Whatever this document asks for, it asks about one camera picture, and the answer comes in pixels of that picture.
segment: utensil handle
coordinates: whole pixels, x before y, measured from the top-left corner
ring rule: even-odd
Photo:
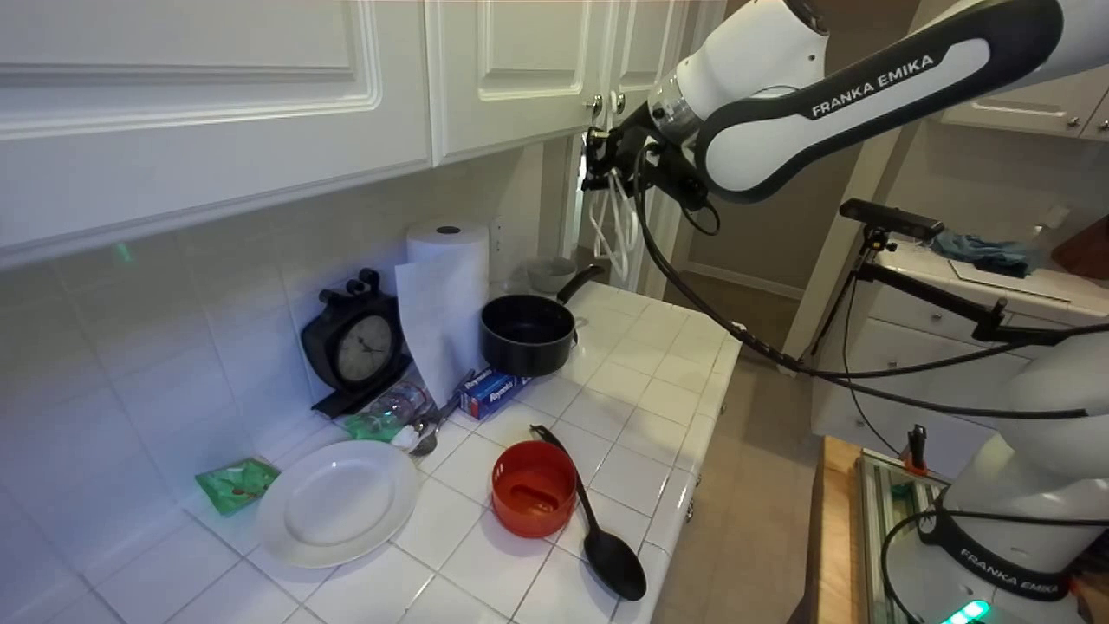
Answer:
[[[563,449],[563,441],[559,441],[548,428],[531,428],[531,433],[538,433],[543,445]],[[581,508],[585,508],[590,530],[601,530],[596,512],[593,512],[590,496],[585,496],[585,482],[581,482],[581,474],[580,474],[580,466],[576,466],[576,458],[573,458],[564,449],[563,449],[563,455],[564,455],[568,466],[576,467],[576,485],[580,485],[580,496],[581,496]]]
[[[581,290],[585,280],[601,278],[604,268],[601,265],[590,265],[581,268],[564,288],[559,288],[559,301],[568,301],[576,290]]]

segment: floor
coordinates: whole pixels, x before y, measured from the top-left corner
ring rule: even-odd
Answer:
[[[691,280],[728,320],[771,342],[787,338],[795,301]],[[804,593],[816,458],[808,381],[741,359],[654,624],[783,624],[795,616]]]

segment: black pot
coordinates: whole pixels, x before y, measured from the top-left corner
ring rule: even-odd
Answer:
[[[590,265],[553,300],[504,296],[482,308],[482,354],[493,372],[550,375],[568,360],[576,342],[576,315],[564,301],[604,268]]]

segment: spoon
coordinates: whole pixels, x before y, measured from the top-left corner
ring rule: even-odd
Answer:
[[[563,449],[563,441],[548,428],[531,428],[531,433],[538,433],[540,441]],[[641,600],[648,593],[645,567],[639,563],[639,554],[616,535],[601,530],[580,467],[576,467],[576,482],[580,482],[580,496],[581,496],[585,520],[590,520],[585,557],[590,557],[593,572],[616,596]]]

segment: white robot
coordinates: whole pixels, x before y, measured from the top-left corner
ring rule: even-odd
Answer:
[[[758,200],[833,151],[1109,64],[1109,0],[969,0],[838,77],[821,77],[826,42],[804,0],[749,0],[585,162],[686,211]],[[1109,527],[1109,332],[1052,347],[1013,381],[1013,407],[1070,418],[983,421],[998,437],[940,512],[892,541],[905,622],[1081,622],[1064,576]]]

